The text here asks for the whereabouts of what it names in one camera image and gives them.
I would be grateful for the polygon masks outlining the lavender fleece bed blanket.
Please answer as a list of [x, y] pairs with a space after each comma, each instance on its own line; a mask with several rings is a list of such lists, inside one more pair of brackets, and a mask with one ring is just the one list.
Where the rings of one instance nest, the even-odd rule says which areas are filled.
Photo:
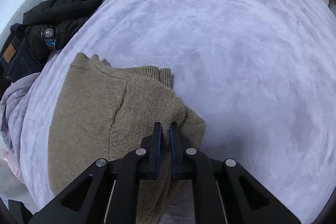
[[23, 180], [53, 198], [47, 143], [77, 53], [170, 68], [206, 123], [201, 149], [236, 159], [302, 223], [335, 188], [335, 16], [322, 0], [104, 0], [50, 58], [13, 116]]

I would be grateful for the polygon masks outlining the dark blue denim jeans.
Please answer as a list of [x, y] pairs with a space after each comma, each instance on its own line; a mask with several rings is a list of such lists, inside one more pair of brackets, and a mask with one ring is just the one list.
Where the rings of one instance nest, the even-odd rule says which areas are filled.
[[12, 83], [43, 69], [43, 65], [29, 53], [25, 36], [27, 29], [28, 26], [19, 23], [12, 25], [1, 50], [3, 75]]

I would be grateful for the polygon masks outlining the pink plastic bag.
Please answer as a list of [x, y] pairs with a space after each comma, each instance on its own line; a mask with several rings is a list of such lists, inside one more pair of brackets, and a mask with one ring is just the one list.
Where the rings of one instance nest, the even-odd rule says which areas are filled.
[[8, 165], [8, 167], [10, 168], [13, 175], [21, 183], [23, 183], [21, 169], [18, 166], [17, 159], [16, 159], [15, 155], [10, 151], [7, 151], [7, 150], [1, 148], [1, 160]]

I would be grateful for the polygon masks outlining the olive brown knit sweater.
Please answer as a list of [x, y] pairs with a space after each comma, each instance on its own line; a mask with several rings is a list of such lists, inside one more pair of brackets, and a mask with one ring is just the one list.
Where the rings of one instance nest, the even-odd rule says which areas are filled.
[[117, 160], [163, 129], [159, 179], [141, 183], [138, 223], [157, 223], [181, 187], [171, 181], [169, 127], [198, 146], [205, 122], [171, 88], [169, 69], [112, 68], [108, 61], [78, 53], [61, 88], [49, 129], [48, 167], [53, 194], [59, 194], [95, 160]]

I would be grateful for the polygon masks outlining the black jacket with patch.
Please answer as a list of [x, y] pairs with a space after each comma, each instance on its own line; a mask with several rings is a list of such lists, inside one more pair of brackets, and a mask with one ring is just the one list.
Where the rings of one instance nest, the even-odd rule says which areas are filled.
[[48, 0], [23, 14], [23, 45], [44, 65], [52, 51], [63, 49], [104, 0]]

